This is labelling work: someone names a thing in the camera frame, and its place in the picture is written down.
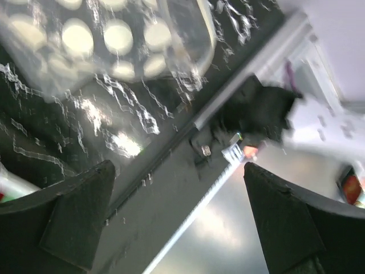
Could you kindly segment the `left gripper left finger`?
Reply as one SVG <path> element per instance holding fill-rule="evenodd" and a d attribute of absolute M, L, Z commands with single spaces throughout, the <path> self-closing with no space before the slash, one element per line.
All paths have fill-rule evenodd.
<path fill-rule="evenodd" d="M 115 166 L 90 170 L 1 204 L 1 273 L 87 273 L 106 218 Z"/>

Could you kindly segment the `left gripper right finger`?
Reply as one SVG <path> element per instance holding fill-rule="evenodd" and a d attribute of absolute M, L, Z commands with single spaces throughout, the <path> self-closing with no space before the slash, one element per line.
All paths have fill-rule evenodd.
<path fill-rule="evenodd" d="M 270 273 L 364 273 L 364 210 L 248 162 L 244 181 Z"/>

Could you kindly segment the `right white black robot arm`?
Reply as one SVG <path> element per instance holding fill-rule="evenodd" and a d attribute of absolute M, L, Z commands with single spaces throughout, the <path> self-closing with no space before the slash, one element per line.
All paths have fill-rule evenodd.
<path fill-rule="evenodd" d="M 262 84 L 255 75 L 217 113 L 213 136 L 230 145 L 234 134 L 254 146 L 269 139 L 283 147 L 340 159 L 364 176 L 364 118 L 335 111 L 310 94 Z"/>

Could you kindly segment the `clear zip top bag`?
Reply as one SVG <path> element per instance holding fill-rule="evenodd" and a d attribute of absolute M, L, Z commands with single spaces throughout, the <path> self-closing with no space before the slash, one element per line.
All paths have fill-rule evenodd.
<path fill-rule="evenodd" d="M 2 1 L 1 43 L 49 102 L 96 74 L 196 79 L 216 37 L 207 1 Z"/>

